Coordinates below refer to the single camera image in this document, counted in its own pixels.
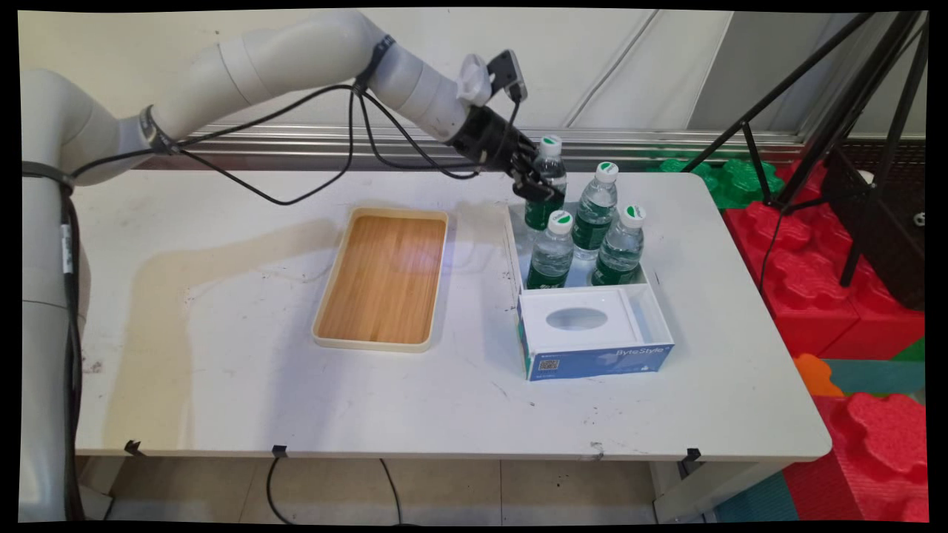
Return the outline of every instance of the floor tile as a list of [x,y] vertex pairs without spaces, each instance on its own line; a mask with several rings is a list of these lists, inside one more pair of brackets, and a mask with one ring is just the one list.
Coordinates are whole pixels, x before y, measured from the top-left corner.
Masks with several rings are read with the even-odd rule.
[[500,461],[387,460],[403,520],[417,525],[500,525]]
[[[243,523],[279,524],[266,501],[270,463],[257,467]],[[271,483],[273,503],[297,524],[393,525],[395,500],[377,459],[281,459]]]
[[129,457],[108,520],[236,523],[256,459]]
[[655,524],[648,463],[503,461],[503,525]]

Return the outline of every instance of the tray rim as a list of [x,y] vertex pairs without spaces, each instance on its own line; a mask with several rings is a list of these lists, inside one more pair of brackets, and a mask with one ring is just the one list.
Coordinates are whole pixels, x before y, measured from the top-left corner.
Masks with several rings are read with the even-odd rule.
[[[434,288],[434,306],[431,308],[431,320],[428,324],[428,334],[425,336],[425,339],[419,343],[411,344],[402,342],[380,342],[377,340],[330,339],[328,337],[319,336],[319,326],[322,324],[322,318],[325,314],[326,305],[329,303],[329,296],[336,287],[336,279],[339,274],[339,269],[342,266],[342,258],[345,256],[345,252],[349,248],[349,239],[352,235],[353,226],[355,225],[356,219],[363,216],[440,220],[445,223],[445,235],[441,241],[441,262],[440,267],[438,268],[438,277]],[[316,344],[326,348],[379,350],[385,352],[421,353],[428,350],[431,345],[431,332],[434,330],[434,314],[438,308],[438,296],[441,292],[441,273],[442,270],[444,270],[445,248],[447,247],[447,226],[448,216],[446,211],[403,210],[372,207],[353,208],[349,213],[349,220],[346,224],[345,233],[342,234],[342,241],[339,244],[339,249],[336,253],[336,259],[333,261],[333,269],[329,274],[329,281],[326,283],[326,289],[322,292],[322,298],[319,302],[319,310],[316,312],[316,317],[313,319],[313,326],[310,329],[310,332],[313,335],[313,340],[316,341]]]

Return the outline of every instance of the white bottle cap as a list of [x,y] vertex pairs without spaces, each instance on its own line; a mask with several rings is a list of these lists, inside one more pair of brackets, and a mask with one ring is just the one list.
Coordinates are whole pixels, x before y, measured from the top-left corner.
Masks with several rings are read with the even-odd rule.
[[646,210],[634,204],[626,206],[619,212],[619,222],[626,228],[641,228],[646,223]]
[[603,183],[615,183],[615,178],[619,175],[619,167],[615,163],[603,161],[595,168],[595,178]]
[[563,152],[563,139],[555,135],[546,135],[539,140],[539,152],[544,157],[556,157]]
[[573,229],[573,216],[564,210],[553,211],[546,227],[556,235],[565,235]]

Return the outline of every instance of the water bottle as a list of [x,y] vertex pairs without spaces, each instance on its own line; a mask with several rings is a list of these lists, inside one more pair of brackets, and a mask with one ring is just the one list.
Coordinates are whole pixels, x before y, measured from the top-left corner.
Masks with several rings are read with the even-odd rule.
[[599,163],[595,168],[595,179],[586,186],[579,198],[576,224],[573,226],[576,259],[588,261],[594,258],[603,237],[609,231],[615,217],[615,204],[619,201],[615,191],[618,174],[619,167],[614,163]]
[[642,226],[646,212],[639,206],[626,206],[603,239],[592,272],[593,285],[624,285],[632,281],[632,273],[642,259],[646,244]]
[[[548,135],[539,142],[539,156],[534,160],[534,168],[546,178],[551,185],[566,193],[566,167],[560,154],[563,151],[563,141],[555,136]],[[549,202],[527,202],[524,220],[527,227],[534,230],[546,230],[546,222],[550,213],[563,208],[563,200]]]
[[534,242],[527,273],[527,288],[560,288],[566,283],[573,263],[573,216],[563,210],[553,211],[546,230]]

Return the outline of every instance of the orange foam block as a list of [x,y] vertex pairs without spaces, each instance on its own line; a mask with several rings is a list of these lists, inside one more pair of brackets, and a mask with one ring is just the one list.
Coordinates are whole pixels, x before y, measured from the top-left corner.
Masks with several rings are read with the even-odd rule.
[[803,378],[807,391],[813,396],[844,396],[842,389],[832,384],[830,366],[813,354],[793,358],[796,371]]

